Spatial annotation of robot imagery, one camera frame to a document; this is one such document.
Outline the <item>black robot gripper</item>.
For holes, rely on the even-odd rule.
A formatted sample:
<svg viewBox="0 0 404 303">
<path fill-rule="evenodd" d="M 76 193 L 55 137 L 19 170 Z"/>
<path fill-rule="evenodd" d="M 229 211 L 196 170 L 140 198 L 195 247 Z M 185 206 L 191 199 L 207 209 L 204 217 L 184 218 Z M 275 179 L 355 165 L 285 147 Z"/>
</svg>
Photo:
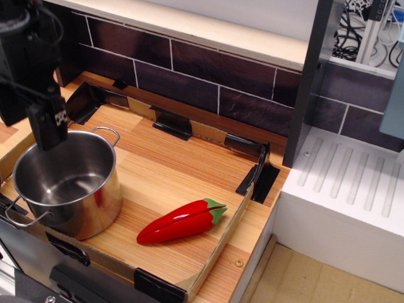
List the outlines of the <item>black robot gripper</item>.
<svg viewBox="0 0 404 303">
<path fill-rule="evenodd" d="M 1 1 L 1 119 L 28 116 L 40 151 L 67 140 L 68 115 L 53 73 L 63 25 L 42 1 Z"/>
</svg>

